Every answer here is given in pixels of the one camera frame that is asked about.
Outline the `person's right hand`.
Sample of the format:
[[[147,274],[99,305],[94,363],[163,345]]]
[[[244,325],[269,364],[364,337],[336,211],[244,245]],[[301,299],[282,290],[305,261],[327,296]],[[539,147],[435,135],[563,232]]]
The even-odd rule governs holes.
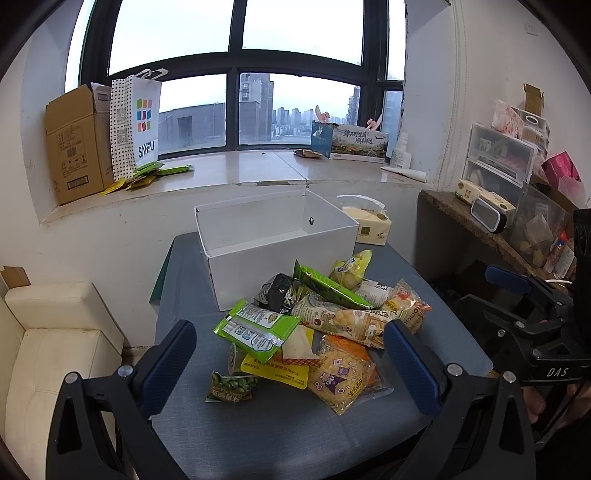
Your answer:
[[[528,412],[528,417],[532,424],[536,423],[538,417],[543,413],[546,403],[542,395],[533,387],[523,387],[523,398]],[[560,429],[574,420],[582,418],[590,410],[590,384],[584,387],[578,384],[571,384],[567,389],[567,396],[576,396],[570,409],[561,417],[557,423]]]

